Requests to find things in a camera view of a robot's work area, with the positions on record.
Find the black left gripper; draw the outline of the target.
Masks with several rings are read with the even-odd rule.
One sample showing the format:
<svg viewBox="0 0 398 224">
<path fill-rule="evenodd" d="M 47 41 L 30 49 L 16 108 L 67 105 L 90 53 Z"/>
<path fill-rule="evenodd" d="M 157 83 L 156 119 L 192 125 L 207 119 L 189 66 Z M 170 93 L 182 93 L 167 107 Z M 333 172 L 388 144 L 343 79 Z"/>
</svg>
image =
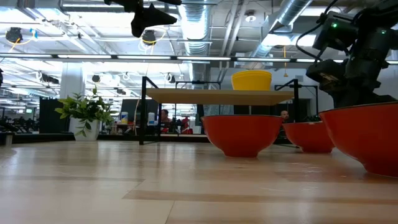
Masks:
<svg viewBox="0 0 398 224">
<path fill-rule="evenodd" d="M 182 0 L 156 0 L 167 4 L 181 5 Z M 153 4 L 143 7 L 142 0 L 104 0 L 106 5 L 118 4 L 125 12 L 134 12 L 131 21 L 131 33 L 134 37 L 140 37 L 146 28 L 159 25 L 171 25 L 177 22 L 177 18 L 160 11 Z"/>
</svg>

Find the red bowl floral inside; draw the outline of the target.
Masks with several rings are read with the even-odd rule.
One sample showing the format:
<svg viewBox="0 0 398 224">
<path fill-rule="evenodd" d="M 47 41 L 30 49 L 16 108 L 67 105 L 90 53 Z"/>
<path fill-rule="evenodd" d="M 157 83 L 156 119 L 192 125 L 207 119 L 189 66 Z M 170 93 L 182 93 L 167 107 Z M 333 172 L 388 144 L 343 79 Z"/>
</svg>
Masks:
<svg viewBox="0 0 398 224">
<path fill-rule="evenodd" d="M 322 121 L 285 123 L 282 125 L 287 139 L 304 153 L 330 153 L 335 145 Z"/>
<path fill-rule="evenodd" d="M 277 139 L 283 119 L 269 115 L 201 118 L 208 140 L 228 157 L 257 157 Z"/>
<path fill-rule="evenodd" d="M 335 147 L 367 172 L 398 177 L 398 102 L 322 111 Z"/>
</svg>

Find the yellow plastic mini bowl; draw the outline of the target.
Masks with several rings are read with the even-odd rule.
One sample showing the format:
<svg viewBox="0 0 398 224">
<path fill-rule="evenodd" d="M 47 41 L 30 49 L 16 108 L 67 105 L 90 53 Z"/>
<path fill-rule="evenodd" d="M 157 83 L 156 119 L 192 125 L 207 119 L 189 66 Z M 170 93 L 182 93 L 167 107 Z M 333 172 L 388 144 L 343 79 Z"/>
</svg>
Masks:
<svg viewBox="0 0 398 224">
<path fill-rule="evenodd" d="M 234 74 L 231 82 L 234 90 L 269 91 L 272 75 L 270 73 Z"/>
</svg>

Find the long ceiling light strip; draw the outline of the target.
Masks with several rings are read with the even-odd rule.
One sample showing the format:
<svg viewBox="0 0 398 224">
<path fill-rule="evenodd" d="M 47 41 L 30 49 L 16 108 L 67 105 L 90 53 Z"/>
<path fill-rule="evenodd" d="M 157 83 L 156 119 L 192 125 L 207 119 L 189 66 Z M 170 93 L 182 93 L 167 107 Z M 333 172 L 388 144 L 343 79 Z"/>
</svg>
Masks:
<svg viewBox="0 0 398 224">
<path fill-rule="evenodd" d="M 209 57 L 175 55 L 85 55 L 85 54 L 15 54 L 0 53 L 0 58 L 23 58 L 35 60 L 132 60 L 132 61 L 189 61 L 189 62 L 272 62 L 272 63 L 313 63 L 309 58 L 251 58 L 251 57 Z"/>
</svg>

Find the black monitor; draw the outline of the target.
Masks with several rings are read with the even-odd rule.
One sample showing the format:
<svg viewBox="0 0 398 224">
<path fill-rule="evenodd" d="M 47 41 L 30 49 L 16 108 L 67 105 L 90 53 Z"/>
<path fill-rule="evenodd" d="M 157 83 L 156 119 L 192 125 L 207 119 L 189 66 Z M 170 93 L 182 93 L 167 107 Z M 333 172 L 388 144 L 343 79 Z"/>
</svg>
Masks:
<svg viewBox="0 0 398 224">
<path fill-rule="evenodd" d="M 128 121 L 135 121 L 139 123 L 141 120 L 141 100 L 138 99 L 123 99 L 120 116 L 127 114 Z M 157 121 L 159 112 L 159 104 L 154 100 L 146 100 L 146 113 L 155 114 L 155 120 Z"/>
</svg>

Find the wooden riser shelf black legs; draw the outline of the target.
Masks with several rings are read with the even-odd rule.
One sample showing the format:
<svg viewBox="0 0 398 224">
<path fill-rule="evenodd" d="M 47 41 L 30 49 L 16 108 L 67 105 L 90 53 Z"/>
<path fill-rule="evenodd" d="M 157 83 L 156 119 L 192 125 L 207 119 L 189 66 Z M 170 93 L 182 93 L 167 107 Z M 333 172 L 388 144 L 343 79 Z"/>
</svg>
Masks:
<svg viewBox="0 0 398 224">
<path fill-rule="evenodd" d="M 162 105 L 196 104 L 196 105 L 249 105 L 273 106 L 286 100 L 293 99 L 296 112 L 299 112 L 299 94 L 297 80 L 293 79 L 283 86 L 293 85 L 293 91 L 283 91 L 281 87 L 274 91 L 254 90 L 199 90 L 181 88 L 159 88 L 149 77 L 142 77 L 140 133 L 139 144 L 144 145 L 149 139 L 146 137 L 147 126 L 146 98 L 158 103 L 158 118 L 161 118 Z"/>
</svg>

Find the green potted plant white pot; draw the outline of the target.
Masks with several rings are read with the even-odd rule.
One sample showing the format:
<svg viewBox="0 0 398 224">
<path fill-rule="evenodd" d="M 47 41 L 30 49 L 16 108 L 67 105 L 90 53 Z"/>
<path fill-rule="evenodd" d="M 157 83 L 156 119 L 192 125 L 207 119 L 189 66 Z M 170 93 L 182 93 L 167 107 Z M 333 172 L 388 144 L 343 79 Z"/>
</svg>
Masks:
<svg viewBox="0 0 398 224">
<path fill-rule="evenodd" d="M 75 120 L 73 125 L 73 135 L 76 141 L 96 141 L 100 133 L 101 124 L 112 124 L 114 119 L 111 110 L 111 103 L 106 103 L 99 96 L 97 86 L 92 89 L 92 94 L 82 95 L 73 93 L 64 99 L 59 99 L 61 108 L 55 108 L 60 114 L 60 119 L 72 118 Z"/>
</svg>

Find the black partition panel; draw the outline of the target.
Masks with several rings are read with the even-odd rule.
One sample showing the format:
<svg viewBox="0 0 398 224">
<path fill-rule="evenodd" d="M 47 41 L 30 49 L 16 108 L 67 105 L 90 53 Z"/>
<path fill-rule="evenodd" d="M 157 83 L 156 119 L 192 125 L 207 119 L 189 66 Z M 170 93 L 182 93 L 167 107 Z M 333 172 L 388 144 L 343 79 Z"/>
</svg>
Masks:
<svg viewBox="0 0 398 224">
<path fill-rule="evenodd" d="M 54 134 L 68 133 L 69 119 L 60 119 L 61 114 L 56 112 L 56 108 L 62 108 L 63 104 L 57 99 L 43 99 L 39 101 L 39 133 Z"/>
</svg>

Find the silver ventilation duct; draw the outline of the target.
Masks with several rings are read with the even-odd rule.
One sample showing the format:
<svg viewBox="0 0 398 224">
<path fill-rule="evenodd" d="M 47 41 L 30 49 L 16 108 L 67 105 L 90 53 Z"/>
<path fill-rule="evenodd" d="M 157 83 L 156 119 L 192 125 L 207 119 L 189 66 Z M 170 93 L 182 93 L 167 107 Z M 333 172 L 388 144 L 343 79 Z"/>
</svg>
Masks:
<svg viewBox="0 0 398 224">
<path fill-rule="evenodd" d="M 252 51 L 251 57 L 266 57 L 273 46 L 277 44 L 271 43 L 271 35 L 279 29 L 288 29 L 288 33 L 292 32 L 294 22 L 299 18 L 303 11 L 309 7 L 313 0 L 283 0 L 277 12 L 266 16 L 262 27 L 263 35 L 259 45 Z"/>
<path fill-rule="evenodd" d="M 190 56 L 208 55 L 211 22 L 211 4 L 208 0 L 182 0 L 178 7 L 185 51 Z"/>
</svg>

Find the black metal frame stand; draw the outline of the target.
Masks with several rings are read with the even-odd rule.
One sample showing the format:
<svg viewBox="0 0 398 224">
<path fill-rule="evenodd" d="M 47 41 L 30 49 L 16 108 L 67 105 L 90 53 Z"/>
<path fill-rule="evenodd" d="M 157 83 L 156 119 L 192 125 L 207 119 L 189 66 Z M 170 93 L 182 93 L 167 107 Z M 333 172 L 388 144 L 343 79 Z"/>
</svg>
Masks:
<svg viewBox="0 0 398 224">
<path fill-rule="evenodd" d="M 283 88 L 292 88 L 294 90 L 294 96 L 293 96 L 293 100 L 292 100 L 294 110 L 292 113 L 290 113 L 291 121 L 293 121 L 293 122 L 320 121 L 320 117 L 318 115 L 319 114 L 319 93 L 318 93 L 318 87 L 316 85 L 302 85 L 302 84 L 299 84 L 296 79 L 293 79 L 293 80 L 285 83 L 284 85 L 275 85 L 274 86 L 275 91 L 279 91 Z M 299 95 L 300 88 L 307 89 L 315 97 L 315 114 L 307 115 L 304 118 L 301 117 L 301 112 L 300 112 L 300 95 Z"/>
</svg>

